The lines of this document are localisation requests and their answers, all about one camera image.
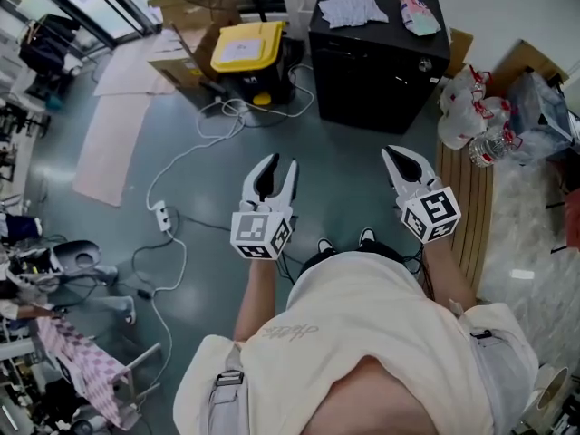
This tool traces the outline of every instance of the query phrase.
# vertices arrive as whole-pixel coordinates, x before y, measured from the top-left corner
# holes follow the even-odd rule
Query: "black mini fridge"
[[[404,133],[450,63],[438,0],[422,0],[441,26],[432,35],[407,30],[400,0],[375,0],[389,23],[330,29],[318,7],[309,28],[320,116],[349,126]]]

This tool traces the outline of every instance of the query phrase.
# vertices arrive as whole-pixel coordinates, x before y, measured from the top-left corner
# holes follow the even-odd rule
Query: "shoulder strap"
[[[240,350],[235,344],[226,358],[226,369],[217,376],[208,410],[202,414],[202,435],[249,435],[247,377],[244,375]]]

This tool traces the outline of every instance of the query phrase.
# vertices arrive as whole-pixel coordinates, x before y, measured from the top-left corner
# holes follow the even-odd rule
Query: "water bottle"
[[[469,143],[471,161],[485,168],[504,158],[521,145],[516,144],[516,134],[507,127],[493,127],[479,134]]]

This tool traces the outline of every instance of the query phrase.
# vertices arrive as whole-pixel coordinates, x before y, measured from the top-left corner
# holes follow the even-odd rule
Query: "plastic bag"
[[[453,150],[463,148],[471,138],[484,132],[493,115],[486,110],[478,92],[462,92],[437,125],[441,141]]]
[[[514,160],[528,164],[570,147],[566,102],[537,72],[519,76],[509,87],[507,97],[514,110],[510,126],[523,141],[511,154]]]
[[[401,16],[405,27],[416,35],[435,34],[441,30],[437,19],[421,0],[401,0]]]
[[[443,113],[447,113],[450,105],[464,91],[480,92],[481,98],[486,96],[486,84],[490,81],[489,71],[479,71],[471,64],[466,64],[463,69],[451,79],[443,89],[439,99],[439,106]]]
[[[482,100],[486,110],[493,116],[488,119],[488,128],[506,128],[511,117],[511,105],[509,101],[501,97],[489,97]]]

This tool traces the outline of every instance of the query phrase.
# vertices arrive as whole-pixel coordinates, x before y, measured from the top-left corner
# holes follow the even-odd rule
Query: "gray floor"
[[[312,74],[300,72],[298,83],[313,88]],[[145,192],[175,154],[201,142],[194,126],[198,108],[180,93],[153,100],[132,156],[122,206],[112,208],[72,190],[76,163],[98,101],[92,97],[93,89],[89,75],[75,81],[47,136],[37,141],[26,194],[33,201],[32,212],[39,212],[44,218],[48,234],[94,241],[102,248],[103,261],[119,267],[123,282],[139,285],[131,274],[131,254],[138,247],[164,241],[155,217],[145,207]],[[298,97],[293,109],[302,104],[303,97]],[[203,105],[207,99],[194,101]],[[394,216],[394,192],[380,151],[384,145],[401,144],[433,162],[438,117],[438,107],[430,101],[404,136],[394,136],[321,121],[314,104],[300,118],[271,128],[244,130],[233,140],[193,153],[161,179],[152,200],[164,198],[183,214],[228,226],[232,211],[237,209],[245,175],[266,154],[280,152],[283,166],[291,158],[300,165],[294,205],[299,218],[292,243],[286,249],[288,254],[306,260],[322,236],[331,238],[339,249],[352,248],[361,229],[371,226],[381,241],[408,255],[419,244]],[[276,119],[263,115],[257,120],[269,123]],[[388,123],[388,110],[376,120]],[[222,132],[230,121],[216,114],[205,127]],[[47,189],[48,197],[41,203],[43,189]],[[160,294],[158,301],[173,332],[175,350],[161,391],[151,396],[144,407],[153,432],[165,435],[177,433],[171,422],[172,402],[200,340],[207,334],[232,333],[248,267],[247,261],[230,247],[224,232],[183,223],[179,237],[189,248],[185,280],[178,292]],[[172,285],[181,257],[180,247],[173,244],[142,254],[138,258],[139,270],[155,285]],[[298,268],[292,263],[295,276]],[[80,295],[85,291],[78,289]],[[279,280],[277,291],[278,309],[282,309],[290,291],[289,282]],[[125,286],[120,286],[115,291],[118,292],[134,294]],[[136,303],[139,319],[131,330],[124,324],[113,331],[106,330],[109,323],[105,319],[88,321],[75,317],[74,323],[86,333],[97,334],[100,344],[114,348],[122,361],[157,341],[165,349],[166,334],[150,305],[141,299]],[[150,381],[161,363],[159,357],[142,370],[138,376],[141,386]],[[138,426],[133,433],[145,430]]]

